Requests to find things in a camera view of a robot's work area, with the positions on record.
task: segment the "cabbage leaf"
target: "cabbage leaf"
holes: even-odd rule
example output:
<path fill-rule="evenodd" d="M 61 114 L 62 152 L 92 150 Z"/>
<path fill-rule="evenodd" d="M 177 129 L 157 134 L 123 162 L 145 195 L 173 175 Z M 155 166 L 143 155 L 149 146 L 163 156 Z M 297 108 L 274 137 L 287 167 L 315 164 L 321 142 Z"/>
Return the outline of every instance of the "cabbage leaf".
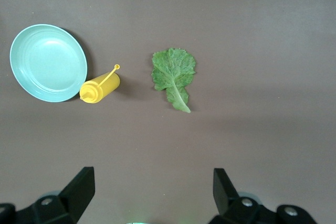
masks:
<path fill-rule="evenodd" d="M 184 49 L 170 48 L 156 52 L 152 59 L 152 78 L 156 90 L 166 90 L 167 100 L 175 109 L 190 113 L 187 106 L 188 93 L 185 86 L 194 78 L 196 61 Z"/>

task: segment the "plate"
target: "plate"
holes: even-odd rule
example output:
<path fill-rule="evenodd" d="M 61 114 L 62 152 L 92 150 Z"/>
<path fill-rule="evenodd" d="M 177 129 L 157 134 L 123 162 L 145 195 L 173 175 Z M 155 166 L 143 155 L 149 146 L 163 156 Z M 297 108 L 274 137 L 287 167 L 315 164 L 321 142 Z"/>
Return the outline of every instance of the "plate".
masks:
<path fill-rule="evenodd" d="M 65 30 L 46 24 L 22 30 L 14 39 L 10 66 L 18 83 L 47 102 L 74 97 L 85 82 L 87 62 L 79 43 Z"/>

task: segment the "light blue plate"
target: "light blue plate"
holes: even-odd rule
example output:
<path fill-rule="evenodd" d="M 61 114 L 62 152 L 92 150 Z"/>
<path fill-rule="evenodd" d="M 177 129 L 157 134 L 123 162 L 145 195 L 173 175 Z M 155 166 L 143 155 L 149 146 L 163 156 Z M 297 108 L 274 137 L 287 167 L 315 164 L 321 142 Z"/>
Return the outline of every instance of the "light blue plate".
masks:
<path fill-rule="evenodd" d="M 78 42 L 52 25 L 33 25 L 14 39 L 10 66 L 18 83 L 47 102 L 74 97 L 85 82 L 87 62 Z"/>

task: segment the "squeeze bottle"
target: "squeeze bottle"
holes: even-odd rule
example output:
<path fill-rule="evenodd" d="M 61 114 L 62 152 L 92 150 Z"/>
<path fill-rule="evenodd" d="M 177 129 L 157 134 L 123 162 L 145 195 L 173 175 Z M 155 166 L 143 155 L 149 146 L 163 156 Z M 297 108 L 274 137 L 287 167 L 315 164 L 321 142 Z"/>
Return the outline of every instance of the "squeeze bottle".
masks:
<path fill-rule="evenodd" d="M 120 78 L 114 72 L 119 68 L 119 65 L 114 65 L 111 72 L 84 82 L 79 91 L 81 100 L 87 103 L 97 103 L 115 90 L 120 84 Z"/>

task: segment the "plate rim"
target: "plate rim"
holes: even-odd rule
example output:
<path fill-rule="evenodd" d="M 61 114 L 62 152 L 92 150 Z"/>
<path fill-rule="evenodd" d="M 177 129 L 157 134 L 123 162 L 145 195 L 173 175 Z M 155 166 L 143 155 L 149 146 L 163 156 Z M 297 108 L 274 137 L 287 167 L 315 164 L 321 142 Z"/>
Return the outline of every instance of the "plate rim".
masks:
<path fill-rule="evenodd" d="M 20 84 L 20 86 L 21 86 L 27 93 L 29 93 L 31 96 L 33 96 L 33 97 L 35 97 L 35 98 L 37 98 L 37 99 L 39 99 L 39 100 L 46 101 L 46 102 L 64 102 L 64 101 L 67 101 L 67 100 L 73 98 L 74 96 L 76 96 L 77 93 L 75 93 L 74 95 L 71 95 L 71 97 L 69 96 L 68 98 L 65 98 L 65 99 L 62 98 L 62 99 L 53 99 L 53 100 L 52 100 L 52 99 L 45 99 L 45 98 L 39 97 L 38 95 L 34 95 L 34 94 L 32 94 L 32 93 L 29 91 L 29 89 L 27 89 L 27 88 L 20 82 L 19 78 L 17 77 L 17 75 L 16 75 L 16 73 L 15 73 L 15 71 L 14 71 L 14 67 L 13 67 L 14 63 L 12 62 L 12 59 L 13 59 L 14 56 L 13 56 L 13 54 L 12 54 L 12 51 L 13 51 L 13 46 L 14 46 L 16 40 L 17 40 L 17 39 L 21 36 L 21 34 L 24 33 L 26 30 L 32 29 L 32 28 L 34 28 L 34 27 L 39 27 L 39 26 L 40 26 L 40 27 L 45 26 L 45 27 L 49 27 L 49 28 L 52 28 L 52 29 L 59 30 L 59 31 L 61 31 L 62 33 L 66 34 L 71 40 L 73 40 L 73 41 L 75 42 L 75 44 L 78 46 L 78 48 L 80 49 L 80 52 L 81 52 L 81 55 L 80 55 L 78 58 L 79 58 L 79 59 L 82 58 L 82 60 L 83 60 L 83 65 L 84 65 L 84 67 L 85 67 L 85 69 L 83 69 L 83 73 L 82 73 L 82 74 L 83 74 L 83 78 L 84 78 L 83 83 L 85 82 L 86 77 L 87 77 L 87 74 L 88 74 L 88 66 L 87 66 L 86 55 L 85 55 L 85 53 L 84 53 L 84 50 L 83 50 L 82 46 L 81 46 L 80 43 L 77 41 L 77 39 L 76 39 L 73 35 L 71 35 L 69 32 L 67 32 L 65 29 L 60 28 L 60 27 L 55 26 L 55 25 L 51 25 L 51 24 L 35 24 L 35 25 L 31 25 L 31 26 L 28 26 L 28 27 L 24 28 L 23 30 L 21 30 L 21 31 L 15 36 L 15 38 L 14 38 L 14 40 L 13 40 L 13 42 L 12 42 L 12 45 L 11 45 L 11 49 L 10 49 L 10 51 L 9 51 L 10 67 L 11 67 L 11 69 L 12 69 L 12 72 L 13 72 L 13 74 L 14 74 L 14 77 L 15 77 L 16 81 L 17 81 L 17 82 Z M 30 83 L 33 83 L 33 80 L 31 79 L 31 77 L 27 78 L 27 81 L 29 81 Z M 43 90 L 43 94 L 47 93 L 47 91 L 46 91 L 45 89 L 41 89 L 41 90 Z"/>

